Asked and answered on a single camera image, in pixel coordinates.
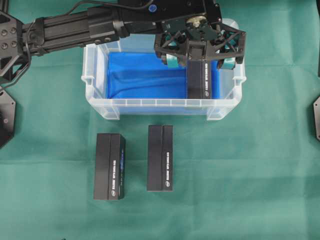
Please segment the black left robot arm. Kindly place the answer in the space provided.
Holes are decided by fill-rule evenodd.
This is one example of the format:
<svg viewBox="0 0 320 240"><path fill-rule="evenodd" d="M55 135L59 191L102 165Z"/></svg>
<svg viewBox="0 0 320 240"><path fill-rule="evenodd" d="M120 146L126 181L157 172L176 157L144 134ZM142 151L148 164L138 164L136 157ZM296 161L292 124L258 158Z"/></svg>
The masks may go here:
<svg viewBox="0 0 320 240"><path fill-rule="evenodd" d="M155 35L154 50L163 63L174 56L181 66L188 61L233 58L242 64L246 33L222 22L214 0L92 0L81 12L39 17L23 23L0 3L0 85L15 85L29 69L33 56L106 44L132 34Z"/></svg>

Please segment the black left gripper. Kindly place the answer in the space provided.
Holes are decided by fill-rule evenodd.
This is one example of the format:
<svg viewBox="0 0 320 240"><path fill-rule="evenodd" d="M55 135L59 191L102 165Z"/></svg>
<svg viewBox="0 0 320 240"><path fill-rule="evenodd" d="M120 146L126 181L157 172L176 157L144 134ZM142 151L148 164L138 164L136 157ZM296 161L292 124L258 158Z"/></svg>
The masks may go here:
<svg viewBox="0 0 320 240"><path fill-rule="evenodd" d="M175 33L155 36L154 51L168 68L186 66L188 61L218 61L218 68L233 70L242 64L247 33L224 23L201 21Z"/></svg>

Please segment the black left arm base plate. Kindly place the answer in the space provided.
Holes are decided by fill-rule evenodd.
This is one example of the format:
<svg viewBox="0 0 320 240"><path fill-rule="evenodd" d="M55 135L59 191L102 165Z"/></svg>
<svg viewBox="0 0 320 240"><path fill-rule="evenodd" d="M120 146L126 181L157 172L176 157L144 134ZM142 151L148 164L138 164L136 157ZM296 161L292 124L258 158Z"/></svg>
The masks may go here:
<svg viewBox="0 0 320 240"><path fill-rule="evenodd" d="M0 91L0 147L15 134L16 101L5 91Z"/></svg>

